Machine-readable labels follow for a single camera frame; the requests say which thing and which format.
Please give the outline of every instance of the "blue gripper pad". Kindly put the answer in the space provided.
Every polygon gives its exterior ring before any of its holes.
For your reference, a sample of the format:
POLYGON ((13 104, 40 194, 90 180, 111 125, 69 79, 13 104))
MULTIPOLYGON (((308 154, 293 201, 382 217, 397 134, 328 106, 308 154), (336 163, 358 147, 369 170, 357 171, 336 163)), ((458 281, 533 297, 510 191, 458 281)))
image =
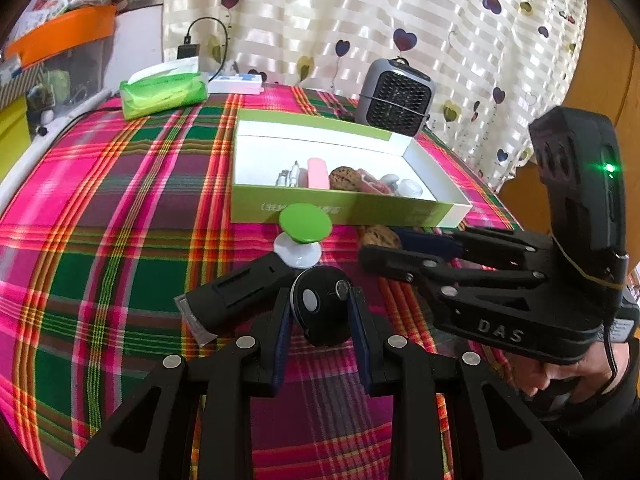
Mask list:
POLYGON ((287 367, 287 357, 289 355, 289 344, 291 342, 292 315, 289 307, 289 289, 287 289, 287 308, 282 313, 280 319, 280 330, 274 350, 273 377, 271 387, 277 392, 284 382, 284 370, 287 367))
POLYGON ((358 365, 358 376, 360 383, 364 387, 364 391, 368 394, 371 392, 371 384, 373 382, 371 374, 371 352, 367 341, 365 328, 360 315, 360 305, 367 307, 364 293, 359 287, 351 287, 349 299, 347 300, 347 310, 349 314, 349 327, 351 329, 351 340, 353 341, 353 351, 356 354, 356 363, 358 365))
POLYGON ((445 235, 420 233, 406 227, 393 227, 392 231, 400 238, 400 244, 405 251, 432 254, 441 257, 446 262, 450 262, 454 258, 462 258, 464 253, 461 244, 445 235))

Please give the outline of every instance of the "plaid tablecloth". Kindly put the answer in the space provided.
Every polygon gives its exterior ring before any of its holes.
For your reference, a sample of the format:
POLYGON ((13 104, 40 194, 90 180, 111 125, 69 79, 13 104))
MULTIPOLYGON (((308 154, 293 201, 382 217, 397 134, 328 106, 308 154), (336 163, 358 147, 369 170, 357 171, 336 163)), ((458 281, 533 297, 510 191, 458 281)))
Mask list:
MULTIPOLYGON (((343 117, 354 105, 269 86, 260 96, 212 97, 129 123, 101 112, 47 153, 0 219, 0 409, 50 478, 165 355, 215 350, 196 346, 173 298, 271 249, 276 226, 229 221, 238 109, 343 117)), ((516 227, 434 137, 418 140, 474 204, 466 222, 516 227)), ((397 333, 455 352, 455 339, 430 328, 408 285, 361 272, 357 238, 355 227, 336 226, 322 260, 363 286, 397 333)), ((280 395, 252 404, 255 477, 386 478, 391 415, 391 398, 364 394, 351 341, 317 349, 294 333, 280 395)))

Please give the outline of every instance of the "portable fan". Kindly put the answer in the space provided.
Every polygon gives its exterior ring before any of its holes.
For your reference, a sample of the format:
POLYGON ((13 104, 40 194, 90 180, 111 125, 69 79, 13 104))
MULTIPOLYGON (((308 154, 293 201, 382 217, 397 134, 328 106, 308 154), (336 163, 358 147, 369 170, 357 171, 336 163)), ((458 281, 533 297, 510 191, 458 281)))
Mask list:
POLYGON ((414 136, 429 117, 435 87, 429 76, 402 57, 377 59, 364 79, 355 120, 414 136))

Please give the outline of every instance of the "black sleeve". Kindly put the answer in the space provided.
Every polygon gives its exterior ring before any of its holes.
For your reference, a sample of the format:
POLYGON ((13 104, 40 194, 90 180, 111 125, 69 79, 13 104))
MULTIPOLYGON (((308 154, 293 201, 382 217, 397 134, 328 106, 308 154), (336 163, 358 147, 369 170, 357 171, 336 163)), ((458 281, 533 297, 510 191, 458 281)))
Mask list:
POLYGON ((629 343, 629 364, 620 384, 606 395, 569 404, 546 428, 584 480, 640 478, 639 342, 629 343))

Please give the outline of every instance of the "green cardboard box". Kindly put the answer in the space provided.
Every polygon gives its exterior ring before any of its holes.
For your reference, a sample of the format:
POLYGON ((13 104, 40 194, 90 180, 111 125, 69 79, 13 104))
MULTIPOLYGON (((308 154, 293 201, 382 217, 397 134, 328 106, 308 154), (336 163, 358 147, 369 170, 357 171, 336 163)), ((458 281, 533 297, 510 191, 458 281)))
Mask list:
POLYGON ((277 223, 287 205, 307 202, 334 224, 456 227, 471 204, 429 153, 411 137, 318 116, 247 110, 238 112, 234 136, 231 221, 277 223), (277 187, 282 170, 311 157, 328 171, 363 168, 374 177, 395 173, 423 188, 420 198, 351 191, 277 187))

